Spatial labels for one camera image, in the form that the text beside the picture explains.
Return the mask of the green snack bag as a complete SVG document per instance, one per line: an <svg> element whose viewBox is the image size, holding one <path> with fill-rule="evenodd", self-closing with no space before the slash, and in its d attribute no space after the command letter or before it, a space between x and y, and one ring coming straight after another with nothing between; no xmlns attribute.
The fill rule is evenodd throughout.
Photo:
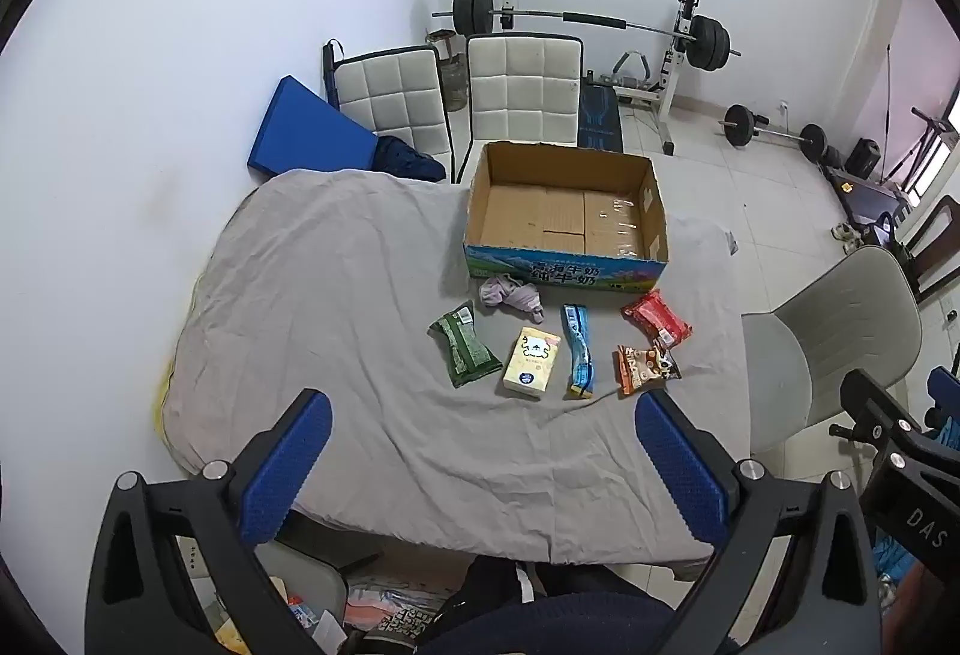
<svg viewBox="0 0 960 655"><path fill-rule="evenodd" d="M455 388L485 379L503 369L503 362L480 340L470 301L446 312L428 331L443 345L448 375Z"/></svg>

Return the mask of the black speaker box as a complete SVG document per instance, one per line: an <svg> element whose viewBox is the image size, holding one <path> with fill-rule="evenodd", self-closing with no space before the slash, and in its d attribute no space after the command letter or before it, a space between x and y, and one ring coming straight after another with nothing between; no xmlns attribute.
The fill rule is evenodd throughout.
<svg viewBox="0 0 960 655"><path fill-rule="evenodd" d="M872 138L859 138L844 161L844 170L854 177L867 180L882 157L882 149Z"/></svg>

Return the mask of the red snack bag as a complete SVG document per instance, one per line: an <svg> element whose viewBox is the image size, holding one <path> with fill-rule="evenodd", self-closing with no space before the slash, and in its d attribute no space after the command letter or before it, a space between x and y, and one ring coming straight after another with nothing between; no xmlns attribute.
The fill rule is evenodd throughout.
<svg viewBox="0 0 960 655"><path fill-rule="evenodd" d="M672 349L693 334L690 323L682 320L664 301L661 291L653 289L626 304L623 317L638 327L647 338L664 349Z"/></svg>

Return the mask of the grey plastic chair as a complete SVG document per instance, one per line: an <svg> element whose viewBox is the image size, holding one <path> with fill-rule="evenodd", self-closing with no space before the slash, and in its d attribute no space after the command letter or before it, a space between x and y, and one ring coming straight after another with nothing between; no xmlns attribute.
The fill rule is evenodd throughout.
<svg viewBox="0 0 960 655"><path fill-rule="evenodd" d="M841 411L844 375L889 388L918 361L923 325L895 256L867 245L770 312L742 317L750 451L777 447Z"/></svg>

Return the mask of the yellow tissue pack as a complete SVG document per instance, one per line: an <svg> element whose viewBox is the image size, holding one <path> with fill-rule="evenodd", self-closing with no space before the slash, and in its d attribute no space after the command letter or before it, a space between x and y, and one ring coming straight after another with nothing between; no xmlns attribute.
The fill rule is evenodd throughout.
<svg viewBox="0 0 960 655"><path fill-rule="evenodd" d="M517 335L501 375L501 390L509 396L540 400L547 393L562 338L535 327Z"/></svg>

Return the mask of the blue snack packet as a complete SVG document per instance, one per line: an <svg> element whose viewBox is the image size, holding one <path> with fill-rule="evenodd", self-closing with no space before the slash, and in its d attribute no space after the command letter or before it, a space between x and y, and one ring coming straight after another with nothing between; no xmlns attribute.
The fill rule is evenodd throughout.
<svg viewBox="0 0 960 655"><path fill-rule="evenodd" d="M596 379L596 364L590 351L587 309L579 304L563 306L566 341L571 354L568 395L576 400L589 400Z"/></svg>

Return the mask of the open cardboard box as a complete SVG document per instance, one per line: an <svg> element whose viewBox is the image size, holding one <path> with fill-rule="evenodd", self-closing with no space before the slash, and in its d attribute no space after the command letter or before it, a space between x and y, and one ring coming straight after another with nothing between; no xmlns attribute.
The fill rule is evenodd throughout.
<svg viewBox="0 0 960 655"><path fill-rule="evenodd" d="M477 279L644 294L669 263L651 159L490 141L470 184L464 253Z"/></svg>

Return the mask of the orange cat snack bag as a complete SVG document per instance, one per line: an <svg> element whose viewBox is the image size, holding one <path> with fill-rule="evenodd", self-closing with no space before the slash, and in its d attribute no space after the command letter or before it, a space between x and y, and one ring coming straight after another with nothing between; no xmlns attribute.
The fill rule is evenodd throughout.
<svg viewBox="0 0 960 655"><path fill-rule="evenodd" d="M667 380L680 379L682 373L674 357L658 345L638 349L620 345L613 350L620 395L640 395L651 388L663 387Z"/></svg>

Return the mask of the barbell on rack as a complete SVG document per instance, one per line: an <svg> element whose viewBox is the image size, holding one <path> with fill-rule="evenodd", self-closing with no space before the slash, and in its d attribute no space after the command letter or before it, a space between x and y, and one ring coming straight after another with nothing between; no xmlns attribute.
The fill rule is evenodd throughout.
<svg viewBox="0 0 960 655"><path fill-rule="evenodd" d="M638 31L670 37L672 45L686 56L690 67L703 71L718 71L726 67L731 56L740 56L732 47L731 34L726 26L712 17L695 16L686 28L659 29L626 21L621 17L601 14L578 13L578 11L518 10L495 8L493 0L452 0L446 11L434 11L433 17L448 17L456 34L472 37L493 32L493 21L500 16L538 17L553 21L571 22L579 26L613 29L614 31Z"/></svg>

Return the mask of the floor barbell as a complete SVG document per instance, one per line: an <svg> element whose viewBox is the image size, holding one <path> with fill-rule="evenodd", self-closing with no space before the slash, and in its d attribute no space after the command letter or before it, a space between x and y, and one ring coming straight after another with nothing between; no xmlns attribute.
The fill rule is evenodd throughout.
<svg viewBox="0 0 960 655"><path fill-rule="evenodd" d="M719 120L719 126L726 136L727 143L734 148L747 148L755 138L766 134L766 136L793 141L802 152L802 156L812 164L820 164L827 154L827 135L822 127L815 123L805 125L800 131L773 127L768 118L752 112L742 104L729 107L724 112L724 117Z"/></svg>

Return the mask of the blue foam mat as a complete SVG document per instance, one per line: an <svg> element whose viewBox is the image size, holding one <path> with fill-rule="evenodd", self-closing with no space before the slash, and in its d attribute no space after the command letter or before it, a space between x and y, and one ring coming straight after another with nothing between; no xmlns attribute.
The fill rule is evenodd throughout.
<svg viewBox="0 0 960 655"><path fill-rule="evenodd" d="M335 172L373 167L377 136L345 117L293 76L280 79L247 166L267 177L295 169Z"/></svg>

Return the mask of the dark wooden chair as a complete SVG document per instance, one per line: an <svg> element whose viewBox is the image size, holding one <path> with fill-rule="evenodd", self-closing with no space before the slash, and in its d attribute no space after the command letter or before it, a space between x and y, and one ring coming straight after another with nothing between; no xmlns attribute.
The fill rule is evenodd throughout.
<svg viewBox="0 0 960 655"><path fill-rule="evenodd" d="M932 281L960 250L958 201L942 195L929 216L906 244L900 245L901 269L913 291L916 304L922 306L955 283L958 268Z"/></svg>

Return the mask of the dark blue garment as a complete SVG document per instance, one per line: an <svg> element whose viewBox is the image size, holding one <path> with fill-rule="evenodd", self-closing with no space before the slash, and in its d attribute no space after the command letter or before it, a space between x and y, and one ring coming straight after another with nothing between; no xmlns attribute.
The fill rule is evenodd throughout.
<svg viewBox="0 0 960 655"><path fill-rule="evenodd" d="M392 134L383 134L377 138L371 169L394 177L425 180L432 184L443 182L446 178L446 169L441 162L436 161L433 156L417 151L409 143L405 143L404 139Z"/></svg>

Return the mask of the right white padded chair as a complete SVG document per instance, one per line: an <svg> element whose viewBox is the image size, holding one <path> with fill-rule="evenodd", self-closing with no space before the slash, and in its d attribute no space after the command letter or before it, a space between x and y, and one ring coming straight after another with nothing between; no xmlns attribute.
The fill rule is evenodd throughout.
<svg viewBox="0 0 960 655"><path fill-rule="evenodd" d="M498 32L466 40L469 139L457 180L472 177L488 141L578 143L584 47L579 37Z"/></svg>

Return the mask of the white padded chair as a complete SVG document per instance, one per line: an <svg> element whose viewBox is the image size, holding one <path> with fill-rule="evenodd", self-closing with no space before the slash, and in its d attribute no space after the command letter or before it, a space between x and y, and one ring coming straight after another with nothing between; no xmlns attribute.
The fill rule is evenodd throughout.
<svg viewBox="0 0 960 655"><path fill-rule="evenodd" d="M498 32L466 40L469 139L457 180L472 177L488 141L578 143L584 47L579 37Z"/></svg>
<svg viewBox="0 0 960 655"><path fill-rule="evenodd" d="M454 182L455 152L439 53L420 44L335 58L324 45L327 102L377 136L395 136L434 157Z"/></svg>

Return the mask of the left white padded chair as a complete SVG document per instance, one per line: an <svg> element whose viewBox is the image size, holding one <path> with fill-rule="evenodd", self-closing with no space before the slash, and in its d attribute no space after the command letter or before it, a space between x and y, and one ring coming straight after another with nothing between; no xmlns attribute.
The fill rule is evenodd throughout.
<svg viewBox="0 0 960 655"><path fill-rule="evenodd" d="M454 182L455 152L439 53L420 44L335 58L324 45L327 102L377 136L395 136L434 157Z"/></svg>

